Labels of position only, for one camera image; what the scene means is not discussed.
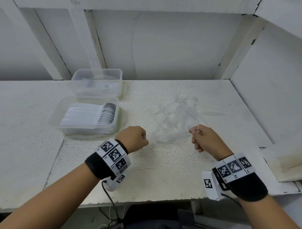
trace white table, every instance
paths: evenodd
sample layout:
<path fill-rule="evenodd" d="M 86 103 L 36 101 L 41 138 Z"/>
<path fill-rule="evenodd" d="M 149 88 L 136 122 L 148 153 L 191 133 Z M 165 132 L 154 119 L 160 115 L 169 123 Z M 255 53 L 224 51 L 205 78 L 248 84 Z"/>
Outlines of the white table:
<path fill-rule="evenodd" d="M 48 126 L 59 101 L 72 95 L 69 83 L 0 82 L 1 211 L 19 207 L 83 163 L 109 138 L 65 136 L 63 140 L 60 132 Z M 173 100 L 176 93 L 199 98 L 198 110 L 210 114 L 205 116 L 209 125 L 235 153 L 245 152 L 270 194 L 299 191 L 294 182 L 276 181 L 259 149 L 271 142 L 229 80 L 125 81 L 120 103 L 121 128 L 140 125 L 148 135 L 155 128 L 148 109 L 157 109 L 160 102 Z M 130 159 L 131 176 L 110 193 L 116 203 L 205 198 L 201 171 L 212 169 L 215 163 L 210 155 L 194 149 L 190 134 L 173 144 L 147 146 L 130 154 Z M 109 199 L 98 184 L 81 207 L 108 204 Z"/>

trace forearm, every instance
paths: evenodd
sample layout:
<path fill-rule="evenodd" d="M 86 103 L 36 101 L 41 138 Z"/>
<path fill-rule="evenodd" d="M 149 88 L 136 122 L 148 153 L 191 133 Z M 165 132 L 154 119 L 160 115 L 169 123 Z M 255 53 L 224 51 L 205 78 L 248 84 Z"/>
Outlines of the forearm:
<path fill-rule="evenodd" d="M 99 181 L 81 164 L 15 210 L 0 229 L 60 228 Z"/>
<path fill-rule="evenodd" d="M 256 202 L 247 202 L 239 198 L 239 202 L 253 229 L 299 229 L 270 195 Z"/>

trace hand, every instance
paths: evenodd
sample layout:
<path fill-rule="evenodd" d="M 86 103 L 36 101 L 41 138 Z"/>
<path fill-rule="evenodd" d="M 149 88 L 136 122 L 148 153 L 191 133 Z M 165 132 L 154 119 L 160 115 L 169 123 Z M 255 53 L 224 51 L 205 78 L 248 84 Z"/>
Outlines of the hand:
<path fill-rule="evenodd" d="M 233 155 L 233 152 L 212 128 L 199 125 L 199 127 L 194 126 L 193 129 L 194 131 L 190 129 L 189 132 L 193 135 L 192 143 L 195 144 L 195 149 L 198 152 L 201 153 L 205 150 L 217 161 Z"/>
<path fill-rule="evenodd" d="M 146 131 L 140 126 L 129 126 L 119 132 L 115 139 L 120 140 L 124 144 L 128 153 L 138 151 L 149 144 L 146 139 Z"/>

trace black and white square pattern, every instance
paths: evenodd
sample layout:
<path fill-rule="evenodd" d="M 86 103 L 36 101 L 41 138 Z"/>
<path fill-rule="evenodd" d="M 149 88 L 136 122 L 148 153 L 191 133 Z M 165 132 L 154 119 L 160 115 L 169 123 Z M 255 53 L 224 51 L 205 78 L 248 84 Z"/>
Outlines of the black and white square pattern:
<path fill-rule="evenodd" d="M 210 179 L 204 179 L 204 185 L 206 186 L 207 189 L 212 189 L 212 183 Z"/>
<path fill-rule="evenodd" d="M 219 167 L 217 170 L 220 173 L 222 178 L 231 175 L 231 172 L 229 171 L 229 169 L 227 168 L 226 165 Z"/>
<path fill-rule="evenodd" d="M 238 161 L 240 161 L 245 169 L 252 166 L 251 163 L 246 159 L 246 157 L 239 158 Z"/>
<path fill-rule="evenodd" d="M 122 173 L 123 171 L 125 171 L 127 168 L 128 168 L 128 166 L 125 165 L 125 166 L 120 170 L 120 173 Z"/>
<path fill-rule="evenodd" d="M 126 165 L 126 161 L 123 158 L 115 164 L 118 170 L 120 170 L 124 165 Z"/>
<path fill-rule="evenodd" d="M 125 178 L 125 176 L 122 174 L 122 175 L 116 180 L 116 182 L 117 182 L 117 183 L 121 183 L 122 180 L 124 180 L 124 178 Z"/>
<path fill-rule="evenodd" d="M 117 150 L 117 149 L 114 149 L 113 151 L 111 151 L 108 156 L 111 158 L 111 160 L 113 162 L 116 162 L 122 155 L 121 153 Z"/>
<path fill-rule="evenodd" d="M 113 145 L 110 142 L 104 142 L 101 145 L 102 150 L 104 150 L 105 152 L 108 152 L 111 148 L 113 147 Z"/>
<path fill-rule="evenodd" d="M 227 166 L 230 168 L 232 173 L 236 173 L 236 172 L 242 170 L 242 167 L 236 160 L 227 163 Z"/>

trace plastic storage box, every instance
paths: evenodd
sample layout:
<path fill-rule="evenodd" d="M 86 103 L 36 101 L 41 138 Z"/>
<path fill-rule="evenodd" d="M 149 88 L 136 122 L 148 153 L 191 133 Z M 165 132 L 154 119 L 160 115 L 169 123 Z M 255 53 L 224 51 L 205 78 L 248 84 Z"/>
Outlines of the plastic storage box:
<path fill-rule="evenodd" d="M 123 87 L 120 69 L 79 69 L 71 79 L 75 96 L 112 96 L 120 98 Z"/>
<path fill-rule="evenodd" d="M 61 121 L 64 118 L 72 103 L 89 103 L 96 105 L 103 105 L 107 102 L 114 103 L 116 105 L 114 120 L 111 124 L 107 125 L 61 125 Z M 56 107 L 53 115 L 49 120 L 49 124 L 64 134 L 78 135 L 78 134 L 112 134 L 116 132 L 119 125 L 120 116 L 120 101 L 116 97 L 65 97 L 61 100 Z"/>

